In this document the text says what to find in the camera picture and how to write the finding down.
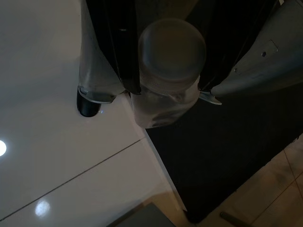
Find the black floor mat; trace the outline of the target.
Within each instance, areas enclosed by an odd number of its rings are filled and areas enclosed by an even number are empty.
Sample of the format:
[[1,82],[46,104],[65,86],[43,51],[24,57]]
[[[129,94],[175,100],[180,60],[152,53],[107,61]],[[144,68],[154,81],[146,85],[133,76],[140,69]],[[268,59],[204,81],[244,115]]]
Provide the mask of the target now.
[[198,223],[303,133],[303,93],[277,91],[199,100],[172,125],[148,129],[186,208]]

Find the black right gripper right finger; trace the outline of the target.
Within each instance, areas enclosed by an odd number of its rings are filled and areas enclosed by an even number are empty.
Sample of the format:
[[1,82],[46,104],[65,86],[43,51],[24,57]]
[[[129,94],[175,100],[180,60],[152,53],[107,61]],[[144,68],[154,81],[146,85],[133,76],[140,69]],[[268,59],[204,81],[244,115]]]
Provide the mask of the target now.
[[217,0],[206,36],[207,56],[200,90],[213,87],[217,77],[227,76],[247,38],[247,0]]

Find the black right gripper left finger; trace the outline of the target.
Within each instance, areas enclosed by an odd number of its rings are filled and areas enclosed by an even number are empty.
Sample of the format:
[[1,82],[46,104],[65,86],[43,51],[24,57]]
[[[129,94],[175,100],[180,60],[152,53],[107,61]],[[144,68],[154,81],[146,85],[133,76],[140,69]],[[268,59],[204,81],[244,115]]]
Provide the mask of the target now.
[[105,0],[118,76],[126,90],[140,93],[138,36],[134,0]]

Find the silver right robot leg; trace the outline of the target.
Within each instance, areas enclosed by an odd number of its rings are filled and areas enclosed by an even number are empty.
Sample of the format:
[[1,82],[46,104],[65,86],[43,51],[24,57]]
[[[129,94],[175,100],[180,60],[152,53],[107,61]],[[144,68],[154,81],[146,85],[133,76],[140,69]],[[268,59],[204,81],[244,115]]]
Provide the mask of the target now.
[[80,0],[81,49],[77,108],[84,117],[95,116],[124,91],[104,0]]

